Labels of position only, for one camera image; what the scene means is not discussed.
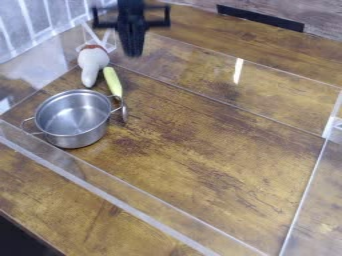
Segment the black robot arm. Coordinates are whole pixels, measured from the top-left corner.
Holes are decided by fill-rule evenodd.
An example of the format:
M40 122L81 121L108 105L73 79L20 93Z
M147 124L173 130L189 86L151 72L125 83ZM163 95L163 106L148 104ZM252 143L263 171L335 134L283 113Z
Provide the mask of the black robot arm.
M164 12L164 18L159 20L147 20L144 12L147 10L159 10ZM96 7L92 10L92 27L95 29L113 29L119 34L119 39L124 54L131 58L137 58L143 54L145 32L152 27L171 26L171 6L151 5L144 0L117 0L116 6ZM115 21L101 22L99 20L99 11L116 12Z

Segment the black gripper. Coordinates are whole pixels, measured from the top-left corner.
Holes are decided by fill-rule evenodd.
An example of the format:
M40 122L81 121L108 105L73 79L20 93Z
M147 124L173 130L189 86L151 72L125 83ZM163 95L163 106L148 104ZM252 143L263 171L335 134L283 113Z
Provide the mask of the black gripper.
M159 20L147 20L144 17L144 12L147 10L157 10L161 9L164 13L164 18ZM145 30L148 30L152 27L169 27L171 26L171 6L169 5L148 5L148 4L135 4L132 7L120 7L109 6L109 7L92 7L92 27L96 29L119 29L120 25L141 25ZM99 12L107 11L107 12L116 12L117 13L117 19L115 21L105 21L101 22L99 19ZM143 30L135 30L133 31L133 51L132 51L132 45L129 42L129 32L125 30L120 30L119 38L121 47L124 50L124 53L127 56L139 57L143 53L143 47L144 47L144 34L145 31Z

